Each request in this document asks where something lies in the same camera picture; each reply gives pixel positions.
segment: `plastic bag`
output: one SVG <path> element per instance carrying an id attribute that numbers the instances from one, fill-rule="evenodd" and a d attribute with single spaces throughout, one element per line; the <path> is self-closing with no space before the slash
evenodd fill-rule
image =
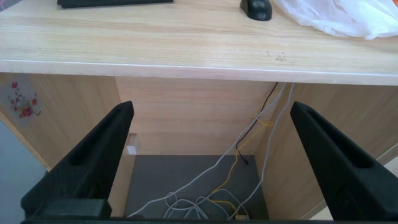
<path id="1" fill-rule="evenodd" d="M 336 36 L 398 35 L 398 7 L 393 0 L 274 0 L 301 26 Z"/>

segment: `desk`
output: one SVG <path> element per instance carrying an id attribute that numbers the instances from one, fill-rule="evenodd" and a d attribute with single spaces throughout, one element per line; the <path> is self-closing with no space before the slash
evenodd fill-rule
<path id="1" fill-rule="evenodd" d="M 275 6 L 271 21 L 254 21 L 238 0 L 67 10 L 54 0 L 25 0 L 0 13 L 0 33 L 0 82 L 28 73 L 44 102 L 26 127 L 3 106 L 2 120 L 48 169 L 126 100 L 136 110 L 130 132 L 138 154 L 220 155 L 276 82 L 270 102 L 284 82 L 298 83 L 293 100 L 372 156 L 386 163 L 398 153 L 398 37 L 333 37 Z M 287 92 L 262 119 L 275 120 L 286 99 Z M 258 167 L 269 131 L 242 150 L 256 155 Z M 124 157 L 118 174 L 129 178 L 134 159 Z M 123 175 L 114 184 L 119 198 L 109 199 L 121 213 Z M 325 206 L 288 113 L 262 187 L 272 219 L 308 218 Z"/>

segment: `wood grain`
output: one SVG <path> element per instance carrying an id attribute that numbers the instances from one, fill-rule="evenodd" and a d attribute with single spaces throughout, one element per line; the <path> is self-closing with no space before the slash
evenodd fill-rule
<path id="1" fill-rule="evenodd" d="M 259 22 L 231 0 L 22 1 L 0 14 L 0 72 L 398 85 L 398 37 L 334 37 L 273 9 Z"/>
<path id="2" fill-rule="evenodd" d="M 135 160 L 136 157 L 129 155 L 125 146 L 108 199 L 108 202 L 112 208 L 112 217 L 123 217 L 124 215 L 124 208 L 126 207 L 127 195 L 129 193 L 129 186 Z"/>
<path id="3" fill-rule="evenodd" d="M 398 156 L 398 142 L 388 149 L 385 153 L 378 157 L 377 161 L 381 164 L 387 164 L 391 159 Z"/>
<path id="4" fill-rule="evenodd" d="M 288 92 L 284 92 L 273 119 L 284 107 Z M 302 218 L 323 200 L 289 115 L 295 100 L 314 108 L 375 158 L 398 142 L 398 87 L 296 84 L 289 110 L 276 127 L 262 184 L 273 220 Z M 259 170 L 268 136 L 269 131 L 256 152 Z"/>
<path id="5" fill-rule="evenodd" d="M 274 83 L 182 78 L 116 77 L 131 100 L 137 154 L 220 155 L 258 114 Z M 260 136 L 242 148 L 253 154 Z"/>
<path id="6" fill-rule="evenodd" d="M 16 75 L 0 74 L 0 85 Z M 0 115 L 47 170 L 120 103 L 113 77 L 29 75 L 29 78 L 43 102 L 41 113 L 25 127 L 18 126 L 4 105 L 0 106 Z M 124 153 L 109 195 L 112 216 L 123 215 L 133 165 L 134 157 Z"/>

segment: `black keyboard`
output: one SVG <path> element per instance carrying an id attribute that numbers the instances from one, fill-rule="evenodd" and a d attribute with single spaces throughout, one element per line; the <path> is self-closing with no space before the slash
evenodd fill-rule
<path id="1" fill-rule="evenodd" d="M 94 6 L 122 6 L 128 4 L 167 3 L 173 0 L 58 0 L 63 8 L 94 7 Z"/>

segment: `flower sticker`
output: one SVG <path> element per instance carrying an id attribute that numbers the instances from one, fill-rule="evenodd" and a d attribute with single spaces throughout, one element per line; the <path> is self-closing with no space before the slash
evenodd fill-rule
<path id="1" fill-rule="evenodd" d="M 17 75 L 14 80 L 0 87 L 0 100 L 21 126 L 41 112 L 40 98 L 28 75 Z"/>

